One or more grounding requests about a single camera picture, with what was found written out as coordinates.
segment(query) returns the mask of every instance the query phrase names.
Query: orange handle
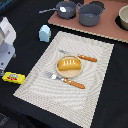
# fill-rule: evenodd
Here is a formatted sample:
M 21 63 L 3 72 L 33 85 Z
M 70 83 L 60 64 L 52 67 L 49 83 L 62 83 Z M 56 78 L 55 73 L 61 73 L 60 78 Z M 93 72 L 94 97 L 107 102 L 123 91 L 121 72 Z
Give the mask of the orange handle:
M 79 54 L 78 54 L 78 57 L 81 58 L 81 59 L 84 59 L 84 60 L 97 62 L 97 59 L 95 59 L 95 58 L 91 58 L 91 57 L 87 57 L 87 56 L 83 56 L 83 55 L 79 55 Z
M 68 79 L 64 79 L 63 82 L 70 84 L 70 85 L 73 85 L 73 86 L 76 86 L 76 87 L 81 88 L 81 89 L 85 88 L 85 86 L 83 84 L 80 84 L 80 83 L 77 83 L 77 82 L 74 82 L 74 81 L 71 81 Z

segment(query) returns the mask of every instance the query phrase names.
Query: placemat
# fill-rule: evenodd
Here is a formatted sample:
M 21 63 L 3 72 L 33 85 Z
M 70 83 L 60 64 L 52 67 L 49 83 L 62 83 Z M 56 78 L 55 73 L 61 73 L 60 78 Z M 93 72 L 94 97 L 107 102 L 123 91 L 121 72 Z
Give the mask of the placemat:
M 84 5 L 89 4 L 92 0 L 84 0 Z M 99 23 L 92 27 L 87 27 L 79 23 L 78 9 L 76 9 L 76 17 L 70 20 L 62 19 L 55 12 L 48 20 L 49 24 L 80 31 L 104 38 L 109 38 L 117 41 L 128 43 L 128 31 L 120 28 L 116 23 L 116 18 L 119 15 L 119 10 L 128 5 L 128 3 L 121 3 L 115 1 L 102 0 L 106 11 L 102 13 Z
M 14 96 L 83 128 L 89 128 L 113 46 L 59 31 Z M 57 74 L 55 63 L 64 55 L 57 49 L 97 58 L 96 63 L 81 59 L 83 71 L 72 79 L 84 84 L 85 89 L 46 77 L 45 70 Z

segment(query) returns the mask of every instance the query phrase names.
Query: table surface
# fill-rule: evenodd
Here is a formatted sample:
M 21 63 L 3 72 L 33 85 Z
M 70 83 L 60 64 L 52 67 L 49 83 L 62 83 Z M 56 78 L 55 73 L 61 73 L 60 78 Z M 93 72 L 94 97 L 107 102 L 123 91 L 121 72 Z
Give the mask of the table surface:
M 54 8 L 59 1 L 15 0 L 0 12 L 1 16 L 8 18 L 17 33 L 14 41 L 17 56 L 11 59 L 5 72 L 27 76 L 59 31 L 114 44 L 91 128 L 126 128 L 128 126 L 128 44 L 48 24 L 54 11 L 43 14 L 38 12 Z M 39 30 L 42 25 L 48 25 L 51 29 L 49 43 L 39 41 Z M 0 104 L 53 128 L 80 128 L 57 115 L 14 97 L 13 93 L 18 87 L 18 84 L 4 82 L 1 78 Z

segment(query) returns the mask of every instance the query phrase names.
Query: fork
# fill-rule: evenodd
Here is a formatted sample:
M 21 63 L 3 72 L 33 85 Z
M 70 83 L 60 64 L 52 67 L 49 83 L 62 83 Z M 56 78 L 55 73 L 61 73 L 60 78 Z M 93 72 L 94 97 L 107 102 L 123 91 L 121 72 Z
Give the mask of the fork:
M 81 89 L 84 89 L 85 86 L 83 84 L 80 84 L 80 83 L 77 83 L 77 82 L 74 82 L 74 81 L 71 81 L 67 78 L 60 78 L 58 77 L 57 75 L 51 73 L 51 72 L 48 72 L 48 71 L 45 71 L 45 75 L 53 80 L 61 80 L 67 84 L 70 84 L 70 85 L 73 85 L 73 86 L 76 86 L 78 88 L 81 88 Z

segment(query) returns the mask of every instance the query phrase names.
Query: gray pot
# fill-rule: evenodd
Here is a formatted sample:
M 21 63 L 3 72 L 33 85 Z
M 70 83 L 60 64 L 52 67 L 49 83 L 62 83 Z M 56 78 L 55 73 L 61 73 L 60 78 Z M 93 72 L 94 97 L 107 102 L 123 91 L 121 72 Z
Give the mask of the gray pot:
M 79 22 L 85 26 L 94 26 L 98 24 L 101 14 L 106 10 L 106 8 L 102 9 L 100 6 L 95 4 L 86 4 L 83 6 L 81 4 L 77 4 L 77 8 L 78 6 L 81 6 L 78 10 Z
M 60 7 L 64 7 L 66 9 L 66 12 L 62 12 L 60 10 Z M 57 15 L 59 17 L 68 19 L 76 14 L 76 4 L 71 1 L 61 1 L 56 5 L 56 8 L 39 11 L 39 13 L 44 13 L 44 12 L 51 11 L 51 10 L 56 10 Z

